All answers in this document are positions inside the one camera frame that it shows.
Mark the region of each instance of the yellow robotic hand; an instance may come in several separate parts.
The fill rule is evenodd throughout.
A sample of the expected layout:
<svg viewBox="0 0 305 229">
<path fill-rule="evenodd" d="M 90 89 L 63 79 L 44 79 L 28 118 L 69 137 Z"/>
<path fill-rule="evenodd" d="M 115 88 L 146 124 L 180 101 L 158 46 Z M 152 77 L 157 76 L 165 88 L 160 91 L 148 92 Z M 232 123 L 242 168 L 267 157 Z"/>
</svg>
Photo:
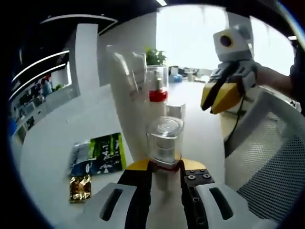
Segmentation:
<svg viewBox="0 0 305 229">
<path fill-rule="evenodd" d="M 217 114 L 239 103 L 242 96 L 255 86 L 257 64 L 247 43 L 250 34 L 246 27 L 236 26 L 215 33 L 215 50 L 221 63 L 204 86 L 201 108 L 211 108 Z"/>
</svg>

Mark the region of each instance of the gold foil package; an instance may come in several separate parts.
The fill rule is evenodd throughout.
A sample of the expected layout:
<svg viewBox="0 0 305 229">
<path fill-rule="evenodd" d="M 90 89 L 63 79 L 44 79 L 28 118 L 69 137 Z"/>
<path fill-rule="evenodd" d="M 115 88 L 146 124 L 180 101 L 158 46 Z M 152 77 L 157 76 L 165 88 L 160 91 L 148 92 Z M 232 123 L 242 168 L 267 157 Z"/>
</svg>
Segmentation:
<svg viewBox="0 0 305 229">
<path fill-rule="evenodd" d="M 91 176 L 71 177 L 70 202 L 82 203 L 91 198 Z"/>
</svg>

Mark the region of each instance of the red cap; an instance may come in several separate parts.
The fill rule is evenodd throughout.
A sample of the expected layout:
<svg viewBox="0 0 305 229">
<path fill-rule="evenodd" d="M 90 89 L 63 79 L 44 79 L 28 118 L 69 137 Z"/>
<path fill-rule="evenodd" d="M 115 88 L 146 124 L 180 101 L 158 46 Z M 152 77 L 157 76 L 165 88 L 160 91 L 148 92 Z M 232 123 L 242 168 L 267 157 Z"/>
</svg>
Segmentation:
<svg viewBox="0 0 305 229">
<path fill-rule="evenodd" d="M 149 91 L 149 101 L 150 102 L 163 102 L 167 98 L 167 91 L 157 90 Z"/>
</svg>

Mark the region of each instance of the white wall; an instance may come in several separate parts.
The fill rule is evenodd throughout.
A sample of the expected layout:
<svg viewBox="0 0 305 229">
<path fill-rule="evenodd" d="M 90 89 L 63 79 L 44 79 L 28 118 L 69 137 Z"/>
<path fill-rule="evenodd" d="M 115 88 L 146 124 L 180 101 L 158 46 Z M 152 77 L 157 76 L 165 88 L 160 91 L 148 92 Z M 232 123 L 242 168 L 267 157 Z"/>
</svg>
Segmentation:
<svg viewBox="0 0 305 229">
<path fill-rule="evenodd" d="M 98 37 L 98 69 L 100 86 L 108 84 L 106 46 L 129 47 L 131 51 L 145 52 L 145 46 L 156 47 L 157 13 L 150 13 L 119 25 Z"/>
<path fill-rule="evenodd" d="M 98 24 L 77 25 L 74 58 L 81 94 L 99 88 L 97 34 Z"/>
<path fill-rule="evenodd" d="M 65 67 L 64 69 L 52 72 L 51 80 L 52 80 L 53 88 L 55 88 L 59 84 L 61 84 L 62 86 L 68 84 L 67 67 Z"/>
<path fill-rule="evenodd" d="M 80 90 L 78 87 L 78 79 L 77 79 L 77 74 L 76 74 L 76 59 L 75 59 L 75 41 L 76 41 L 76 31 L 75 29 L 73 33 L 71 34 L 69 40 L 67 41 L 65 50 L 69 50 L 69 65 L 70 65 L 70 73 L 71 73 L 71 80 L 72 80 L 72 87 L 74 92 L 77 95 L 80 95 Z"/>
</svg>

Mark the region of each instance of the white bottle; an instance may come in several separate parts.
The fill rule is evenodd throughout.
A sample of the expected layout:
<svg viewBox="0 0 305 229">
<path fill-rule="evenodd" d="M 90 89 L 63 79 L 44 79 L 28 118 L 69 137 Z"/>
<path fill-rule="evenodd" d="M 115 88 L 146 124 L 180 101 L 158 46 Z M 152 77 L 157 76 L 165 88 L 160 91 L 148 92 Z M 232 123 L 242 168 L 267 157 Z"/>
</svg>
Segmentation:
<svg viewBox="0 0 305 229">
<path fill-rule="evenodd" d="M 168 70 L 165 66 L 148 67 L 151 71 L 147 72 L 147 85 L 149 95 L 148 114 L 150 122 L 166 116 L 166 101 L 168 91 L 164 82 L 168 80 Z"/>
</svg>

